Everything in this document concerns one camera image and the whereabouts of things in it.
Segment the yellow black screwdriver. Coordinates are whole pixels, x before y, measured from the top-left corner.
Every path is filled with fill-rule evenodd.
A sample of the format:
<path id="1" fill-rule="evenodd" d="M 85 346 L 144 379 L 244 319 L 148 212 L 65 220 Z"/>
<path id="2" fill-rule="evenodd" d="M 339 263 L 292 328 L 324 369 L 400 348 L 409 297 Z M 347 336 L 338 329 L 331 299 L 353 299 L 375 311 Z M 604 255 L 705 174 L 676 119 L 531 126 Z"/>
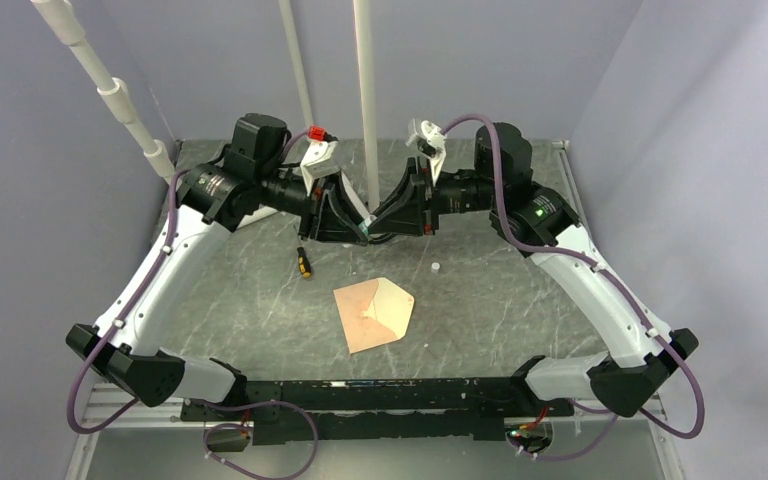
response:
<path id="1" fill-rule="evenodd" d="M 296 249 L 296 253 L 300 275 L 305 279 L 310 278 L 313 275 L 313 270 L 306 249 L 303 246 L 299 246 Z"/>

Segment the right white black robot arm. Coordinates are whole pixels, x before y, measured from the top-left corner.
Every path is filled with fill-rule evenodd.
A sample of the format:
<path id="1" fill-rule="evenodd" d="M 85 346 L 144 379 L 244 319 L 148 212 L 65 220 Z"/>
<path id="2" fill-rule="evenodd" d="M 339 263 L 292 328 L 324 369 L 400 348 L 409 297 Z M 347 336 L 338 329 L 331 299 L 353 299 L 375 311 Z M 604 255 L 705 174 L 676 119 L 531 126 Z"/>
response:
<path id="1" fill-rule="evenodd" d="M 595 399 L 610 412 L 632 417 L 641 411 L 675 372 L 677 357 L 698 346 L 688 329 L 672 329 L 641 305 L 632 306 L 607 279 L 604 262 L 579 216 L 557 191 L 533 178 L 532 146 L 508 123 L 495 125 L 509 228 L 521 243 L 537 247 L 524 258 L 546 272 L 591 322 L 607 350 L 588 357 L 536 357 L 525 366 L 524 379 L 511 388 L 517 411 L 534 415 L 555 399 Z M 442 169 L 446 137 L 427 120 L 409 124 L 408 159 L 396 189 L 373 213 L 368 234 L 431 235 L 445 214 L 487 211 L 497 234 L 492 141 L 486 127 L 475 135 L 473 166 L 454 173 Z"/>

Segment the white PVC pipe frame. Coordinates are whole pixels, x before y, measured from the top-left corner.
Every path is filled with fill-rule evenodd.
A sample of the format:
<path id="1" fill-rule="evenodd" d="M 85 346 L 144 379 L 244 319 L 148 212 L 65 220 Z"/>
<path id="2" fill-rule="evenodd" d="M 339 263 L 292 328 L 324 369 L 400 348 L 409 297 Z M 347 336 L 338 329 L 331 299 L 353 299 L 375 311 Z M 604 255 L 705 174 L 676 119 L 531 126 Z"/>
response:
<path id="1" fill-rule="evenodd" d="M 129 132 L 155 173 L 174 185 L 171 157 L 150 133 L 126 82 L 111 74 L 75 13 L 75 1 L 31 1 L 57 39 L 79 62 L 108 110 Z M 296 1 L 304 8 L 327 1 Z M 313 110 L 294 1 L 100 1 L 122 35 L 171 134 L 184 139 L 218 133 L 243 107 L 292 113 L 307 127 Z M 368 207 L 381 203 L 372 1 L 351 1 L 357 82 L 365 143 Z"/>

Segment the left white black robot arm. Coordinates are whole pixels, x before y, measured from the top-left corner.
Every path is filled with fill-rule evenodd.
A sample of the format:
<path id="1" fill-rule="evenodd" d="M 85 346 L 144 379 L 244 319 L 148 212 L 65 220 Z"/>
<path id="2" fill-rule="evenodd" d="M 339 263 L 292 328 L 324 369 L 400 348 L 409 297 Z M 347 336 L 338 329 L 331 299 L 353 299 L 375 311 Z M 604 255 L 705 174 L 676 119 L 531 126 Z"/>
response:
<path id="1" fill-rule="evenodd" d="M 239 417 L 248 402 L 246 377 L 218 360 L 165 352 L 165 324 L 213 255 L 260 208 L 297 216 L 302 239 L 368 243 L 363 204 L 332 158 L 337 144 L 319 127 L 292 135 L 278 118 L 241 117 L 215 159 L 172 182 L 166 223 L 112 306 L 68 333 L 85 369 L 149 407 L 192 398 L 207 401 L 221 419 Z"/>

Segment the green white glue stick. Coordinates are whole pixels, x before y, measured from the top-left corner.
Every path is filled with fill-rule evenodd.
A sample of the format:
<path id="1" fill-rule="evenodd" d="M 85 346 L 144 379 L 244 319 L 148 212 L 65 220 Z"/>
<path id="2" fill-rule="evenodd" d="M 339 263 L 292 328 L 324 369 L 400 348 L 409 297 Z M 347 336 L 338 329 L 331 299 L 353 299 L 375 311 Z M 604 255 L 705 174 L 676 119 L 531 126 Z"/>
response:
<path id="1" fill-rule="evenodd" d="M 369 235 L 370 235 L 370 226 L 371 226 L 371 224 L 372 224 L 372 223 L 373 223 L 375 220 L 376 220 L 376 216 L 375 216 L 375 215 L 370 215 L 370 216 L 366 217 L 366 218 L 365 218 L 365 219 L 364 219 L 364 220 L 363 220 L 363 221 L 362 221 L 362 222 L 359 224 L 359 229 L 361 230 L 361 232 L 362 232 L 362 233 L 363 233 L 365 236 L 369 236 Z"/>

